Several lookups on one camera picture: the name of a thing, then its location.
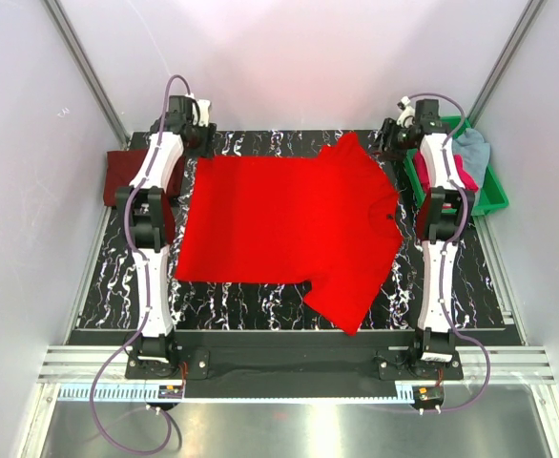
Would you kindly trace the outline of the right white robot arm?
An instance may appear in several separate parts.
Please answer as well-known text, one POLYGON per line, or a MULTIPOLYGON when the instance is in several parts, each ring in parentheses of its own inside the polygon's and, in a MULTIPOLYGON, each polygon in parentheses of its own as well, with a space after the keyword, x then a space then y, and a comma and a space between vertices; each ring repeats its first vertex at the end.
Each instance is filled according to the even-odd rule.
POLYGON ((428 191, 415 229, 424 254, 424 292, 415 336, 397 364, 416 379, 436 380, 457 367, 456 328, 450 317, 453 267, 474 205, 474 193, 460 177, 452 142, 455 131, 440 117, 439 94, 404 96, 397 118, 384 120, 375 146, 385 159, 399 160, 418 151, 428 191))

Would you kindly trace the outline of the bright red t-shirt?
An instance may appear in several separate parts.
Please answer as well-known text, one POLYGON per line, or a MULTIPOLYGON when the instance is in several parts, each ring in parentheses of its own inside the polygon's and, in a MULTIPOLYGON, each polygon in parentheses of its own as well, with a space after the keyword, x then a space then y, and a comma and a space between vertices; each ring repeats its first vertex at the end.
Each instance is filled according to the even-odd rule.
POLYGON ((305 303, 354 335, 402 246, 398 203, 354 133, 314 157, 202 159, 176 278, 309 282, 305 303))

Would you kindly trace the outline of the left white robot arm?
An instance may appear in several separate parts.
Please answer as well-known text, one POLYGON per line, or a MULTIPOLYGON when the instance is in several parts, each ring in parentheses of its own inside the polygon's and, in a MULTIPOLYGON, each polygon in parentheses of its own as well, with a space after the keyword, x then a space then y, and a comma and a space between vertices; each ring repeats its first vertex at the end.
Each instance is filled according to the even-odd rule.
POLYGON ((168 300, 168 260, 176 236, 168 189, 182 158, 213 152, 216 125, 209 120, 210 106, 210 101, 193 94, 168 96, 152 126, 142 165, 115 193, 137 278, 138 325, 124 343, 129 379, 170 378, 185 369, 168 300))

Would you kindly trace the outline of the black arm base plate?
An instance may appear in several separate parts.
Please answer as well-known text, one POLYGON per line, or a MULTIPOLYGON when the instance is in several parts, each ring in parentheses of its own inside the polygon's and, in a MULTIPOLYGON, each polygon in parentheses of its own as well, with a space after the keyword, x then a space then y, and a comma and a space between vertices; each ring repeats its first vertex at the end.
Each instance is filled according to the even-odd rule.
POLYGON ((413 331, 177 331, 166 340, 140 338, 126 375, 186 383, 190 398, 305 400, 382 398, 397 382, 461 381, 456 351, 425 362, 413 331))

